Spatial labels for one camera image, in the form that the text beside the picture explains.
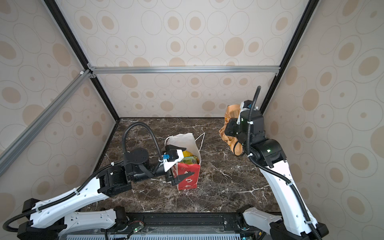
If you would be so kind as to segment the brown snack packet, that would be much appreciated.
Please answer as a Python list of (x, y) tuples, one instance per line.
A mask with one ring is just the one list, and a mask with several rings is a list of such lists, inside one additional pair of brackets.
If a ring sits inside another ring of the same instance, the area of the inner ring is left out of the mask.
[(225, 112), (225, 124), (219, 130), (221, 139), (228, 144), (235, 156), (241, 156), (243, 154), (243, 145), (239, 142), (236, 133), (240, 110), (240, 105), (227, 106)]

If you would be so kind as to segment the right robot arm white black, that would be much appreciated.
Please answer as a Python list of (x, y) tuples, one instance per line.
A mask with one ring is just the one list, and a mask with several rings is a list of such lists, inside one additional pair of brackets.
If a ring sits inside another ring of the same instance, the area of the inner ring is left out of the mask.
[(280, 208), (275, 216), (248, 208), (242, 212), (246, 225), (270, 235), (274, 240), (320, 240), (329, 234), (306, 206), (293, 180), (287, 156), (278, 141), (266, 137), (264, 117), (258, 110), (242, 109), (230, 119), (225, 135), (242, 146), (242, 154), (259, 168), (266, 178)]

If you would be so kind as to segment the yellow snack packet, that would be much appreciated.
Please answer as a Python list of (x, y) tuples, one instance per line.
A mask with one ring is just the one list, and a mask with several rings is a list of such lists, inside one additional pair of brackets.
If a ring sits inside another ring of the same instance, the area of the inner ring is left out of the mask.
[(183, 151), (183, 156), (184, 158), (187, 158), (187, 157), (194, 157), (195, 155), (190, 153), (189, 151)]

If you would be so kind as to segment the red white paper gift bag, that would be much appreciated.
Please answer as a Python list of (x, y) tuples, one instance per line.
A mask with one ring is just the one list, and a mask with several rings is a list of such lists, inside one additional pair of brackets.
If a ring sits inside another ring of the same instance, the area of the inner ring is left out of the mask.
[(193, 165), (187, 165), (184, 163), (176, 163), (172, 168), (173, 176), (178, 176), (182, 174), (186, 174), (187, 172), (194, 172), (195, 174), (184, 181), (182, 181), (180, 184), (177, 185), (178, 190), (191, 190), (196, 189), (198, 186), (198, 179), (201, 169), (201, 148), (203, 146), (203, 141), (205, 138), (205, 133), (202, 133), (197, 138), (194, 137), (192, 133), (187, 134), (178, 134), (175, 136), (169, 136), (165, 140), (165, 146), (166, 145), (174, 145), (178, 147), (186, 148), (186, 151), (189, 151), (190, 153), (194, 154), (199, 160), (199, 164), (193, 164)]

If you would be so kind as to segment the green snack packet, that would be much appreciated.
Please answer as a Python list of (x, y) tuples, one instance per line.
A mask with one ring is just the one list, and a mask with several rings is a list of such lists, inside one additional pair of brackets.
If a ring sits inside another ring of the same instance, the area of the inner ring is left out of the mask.
[(196, 156), (188, 156), (188, 157), (184, 157), (181, 163), (184, 163), (187, 165), (193, 165), (193, 164), (199, 164), (200, 160)]

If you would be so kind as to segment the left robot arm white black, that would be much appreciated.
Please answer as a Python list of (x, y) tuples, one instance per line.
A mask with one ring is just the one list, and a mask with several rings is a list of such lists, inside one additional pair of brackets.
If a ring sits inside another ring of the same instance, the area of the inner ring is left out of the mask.
[(185, 149), (170, 145), (166, 150), (155, 172), (148, 169), (148, 151), (137, 148), (124, 153), (121, 163), (107, 166), (72, 191), (46, 201), (26, 201), (23, 214), (29, 220), (19, 226), (17, 237), (20, 240), (57, 240), (65, 234), (91, 229), (105, 232), (138, 230), (143, 224), (138, 220), (130, 221), (123, 207), (90, 213), (78, 210), (127, 192), (132, 189), (132, 183), (165, 176), (166, 181), (175, 186), (194, 175), (186, 172), (174, 176), (172, 167), (183, 160)]

